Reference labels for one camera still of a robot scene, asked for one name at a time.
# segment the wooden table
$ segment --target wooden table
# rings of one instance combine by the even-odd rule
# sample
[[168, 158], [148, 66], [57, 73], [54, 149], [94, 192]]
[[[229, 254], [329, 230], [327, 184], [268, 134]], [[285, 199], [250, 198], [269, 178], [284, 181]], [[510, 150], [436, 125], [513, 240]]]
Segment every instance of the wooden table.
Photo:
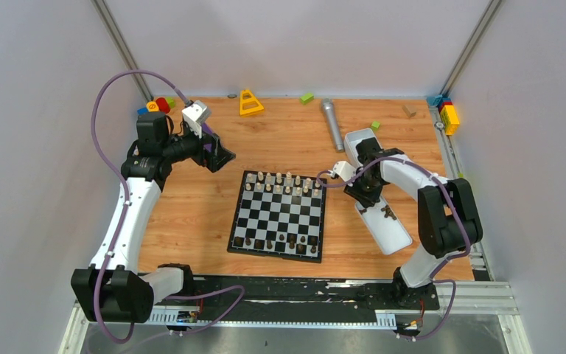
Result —
[[[238, 99], [203, 98], [212, 110], [207, 123], [237, 158], [217, 173], [192, 161], [177, 163], [150, 217], [139, 268], [153, 271], [162, 263], [189, 264], [196, 274], [286, 277], [391, 278], [419, 244], [417, 206], [394, 185], [383, 195], [409, 231], [413, 244], [385, 256], [354, 210], [343, 189], [331, 189], [326, 201], [322, 263], [226, 251], [237, 193], [244, 170], [291, 171], [306, 176], [330, 169], [345, 153], [336, 153], [319, 100], [302, 105], [294, 99], [262, 99], [265, 113], [242, 118]], [[416, 107], [407, 118], [402, 105]], [[384, 148], [399, 148], [429, 170], [445, 174], [441, 152], [423, 100], [336, 100], [342, 136], [381, 123], [376, 133]], [[179, 122], [180, 109], [171, 117]], [[439, 278], [472, 280], [468, 259], [447, 265]]]

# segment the yellow lego brick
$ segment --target yellow lego brick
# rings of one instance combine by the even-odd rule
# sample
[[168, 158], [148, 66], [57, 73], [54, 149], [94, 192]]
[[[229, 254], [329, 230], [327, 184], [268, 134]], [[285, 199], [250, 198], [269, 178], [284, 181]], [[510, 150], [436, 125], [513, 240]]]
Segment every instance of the yellow lego brick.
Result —
[[247, 117], [265, 111], [264, 106], [255, 97], [251, 90], [242, 90], [240, 92], [240, 116]]
[[149, 103], [147, 103], [147, 110], [149, 112], [157, 112], [159, 111], [159, 107], [157, 106], [157, 102], [155, 101], [150, 101]]
[[446, 135], [453, 135], [459, 126], [457, 111], [454, 105], [445, 105], [439, 114], [441, 121], [446, 126]]

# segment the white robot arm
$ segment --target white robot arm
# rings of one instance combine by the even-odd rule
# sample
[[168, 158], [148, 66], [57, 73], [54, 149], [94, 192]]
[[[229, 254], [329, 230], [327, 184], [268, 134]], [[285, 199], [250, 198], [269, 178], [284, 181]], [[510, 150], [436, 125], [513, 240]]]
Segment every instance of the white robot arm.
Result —
[[350, 181], [344, 192], [357, 201], [355, 209], [383, 254], [409, 246], [411, 237], [381, 196], [382, 186], [395, 184], [418, 202], [421, 244], [412, 258], [396, 270], [395, 281], [403, 281], [406, 288], [423, 287], [432, 282], [447, 258], [464, 250], [464, 237], [454, 215], [445, 214], [445, 197], [437, 183], [449, 192], [470, 243], [481, 240], [478, 211], [465, 179], [448, 180], [415, 165], [401, 150], [384, 150], [371, 129], [347, 134], [345, 149], [350, 162], [336, 163], [331, 177]]
[[[111, 258], [103, 273], [99, 296], [100, 313], [107, 322], [146, 322], [155, 303], [185, 288], [188, 294], [191, 292], [192, 272], [187, 265], [161, 265], [157, 271], [138, 276], [144, 232], [166, 178], [172, 172], [172, 164], [191, 158], [216, 172], [235, 158], [235, 154], [222, 147], [218, 135], [204, 124], [210, 115], [206, 105], [201, 101], [193, 102], [182, 114], [182, 135], [168, 130], [168, 124], [172, 130], [174, 123], [163, 112], [138, 117], [138, 140], [132, 144], [120, 169], [129, 189], [129, 201], [125, 202], [125, 188], [120, 184], [116, 209], [98, 252], [87, 269], [75, 269], [71, 278], [71, 286], [90, 321], [96, 320], [94, 283], [108, 254]], [[115, 244], [111, 245], [125, 203], [127, 211], [122, 227]]]

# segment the small wooden block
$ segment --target small wooden block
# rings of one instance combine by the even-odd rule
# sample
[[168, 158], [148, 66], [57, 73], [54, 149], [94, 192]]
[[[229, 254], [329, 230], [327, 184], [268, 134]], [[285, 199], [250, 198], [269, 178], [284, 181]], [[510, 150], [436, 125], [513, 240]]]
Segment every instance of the small wooden block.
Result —
[[416, 113], [418, 113], [418, 112], [416, 111], [416, 108], [413, 107], [412, 105], [404, 105], [404, 106], [402, 107], [402, 110], [405, 111], [405, 114], [406, 114], [407, 117], [409, 117], [409, 118], [415, 116]]
[[157, 102], [150, 101], [147, 103], [147, 109], [149, 112], [159, 112], [159, 107], [157, 106]]
[[168, 102], [166, 102], [165, 98], [159, 97], [157, 100], [155, 100], [155, 102], [157, 103], [160, 111], [164, 112], [165, 114], [170, 113], [170, 106], [168, 105]]

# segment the green toy block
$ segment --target green toy block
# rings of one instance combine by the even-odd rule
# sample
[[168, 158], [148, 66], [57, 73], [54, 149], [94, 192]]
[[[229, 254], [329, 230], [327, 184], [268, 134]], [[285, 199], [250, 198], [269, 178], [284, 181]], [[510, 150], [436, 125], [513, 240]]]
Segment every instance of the green toy block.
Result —
[[311, 92], [307, 92], [306, 94], [302, 95], [301, 103], [306, 105], [307, 103], [313, 101], [313, 94]]
[[166, 102], [168, 103], [168, 106], [170, 108], [174, 108], [177, 105], [175, 101], [170, 97], [166, 97]]

